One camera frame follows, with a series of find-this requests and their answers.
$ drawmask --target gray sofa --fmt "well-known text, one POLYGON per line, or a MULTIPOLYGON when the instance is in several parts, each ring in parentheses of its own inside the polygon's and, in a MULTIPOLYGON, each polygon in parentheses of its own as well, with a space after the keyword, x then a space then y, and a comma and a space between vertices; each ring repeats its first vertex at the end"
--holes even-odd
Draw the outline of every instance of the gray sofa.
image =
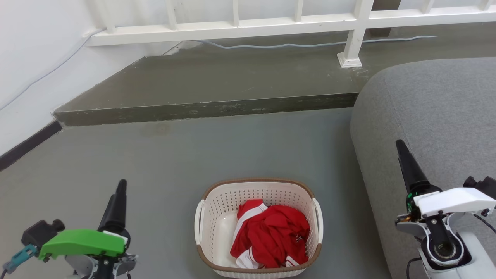
MULTIPOLYGON (((403 139, 427 178, 443 190, 468 176, 496 178, 496 58, 409 63, 385 69, 366 84, 353 109, 351 136, 384 255, 393 279, 418 257, 413 236, 395 229, 406 190, 395 141, 403 139)), ((496 226, 496 214, 486 219, 496 226)), ((465 215, 455 226, 479 238, 496 263, 496 235, 465 215)), ((426 279, 422 264, 411 279, 426 279)))

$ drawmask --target red and white jacket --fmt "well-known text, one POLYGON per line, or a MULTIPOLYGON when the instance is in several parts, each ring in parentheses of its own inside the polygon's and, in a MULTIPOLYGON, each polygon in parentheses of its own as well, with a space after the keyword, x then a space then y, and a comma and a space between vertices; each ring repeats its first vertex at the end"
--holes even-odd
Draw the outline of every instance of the red and white jacket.
POLYGON ((231 255, 241 268, 292 267, 308 261, 305 243, 310 225, 300 211, 267 207, 262 200, 239 207, 231 255))

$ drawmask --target white plastic basket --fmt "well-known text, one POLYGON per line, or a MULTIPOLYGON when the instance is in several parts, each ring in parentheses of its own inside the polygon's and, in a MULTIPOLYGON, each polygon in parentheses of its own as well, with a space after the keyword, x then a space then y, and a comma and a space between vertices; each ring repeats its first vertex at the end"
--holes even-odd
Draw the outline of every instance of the white plastic basket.
POLYGON ((219 182, 198 203, 194 237, 202 260, 216 273, 231 278, 276 279, 296 276, 313 264, 320 253, 324 227, 322 210, 304 184, 283 179, 239 179, 219 182), (242 269, 230 255, 239 205, 262 199, 267 206, 285 205, 301 211, 310 224, 308 262, 295 267, 242 269))

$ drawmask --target green plastic cover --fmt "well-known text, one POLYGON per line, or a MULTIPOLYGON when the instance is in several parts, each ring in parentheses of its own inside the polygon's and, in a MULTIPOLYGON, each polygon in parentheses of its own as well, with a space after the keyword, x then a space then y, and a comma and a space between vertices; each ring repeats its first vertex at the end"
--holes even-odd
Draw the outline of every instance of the green plastic cover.
POLYGON ((102 255, 124 253, 124 239, 90 229, 63 230, 41 247, 38 259, 59 255, 102 255))

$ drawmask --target white railing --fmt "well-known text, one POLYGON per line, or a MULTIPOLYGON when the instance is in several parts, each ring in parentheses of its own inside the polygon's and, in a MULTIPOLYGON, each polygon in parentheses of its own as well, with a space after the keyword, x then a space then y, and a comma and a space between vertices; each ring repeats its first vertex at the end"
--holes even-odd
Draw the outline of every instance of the white railing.
POLYGON ((168 25, 116 27, 105 1, 97 0, 97 8, 107 30, 94 35, 90 46, 349 30, 346 47, 338 54, 343 68, 362 66, 358 53, 367 28, 496 21, 496 0, 481 0, 479 6, 445 8, 433 8, 434 0, 424 0, 420 9, 383 11, 371 11, 373 0, 357 0, 353 13, 307 16, 302 16, 304 0, 297 0, 294 17, 247 20, 239 19, 239 0, 232 0, 232 21, 177 23, 172 0, 164 0, 168 25))

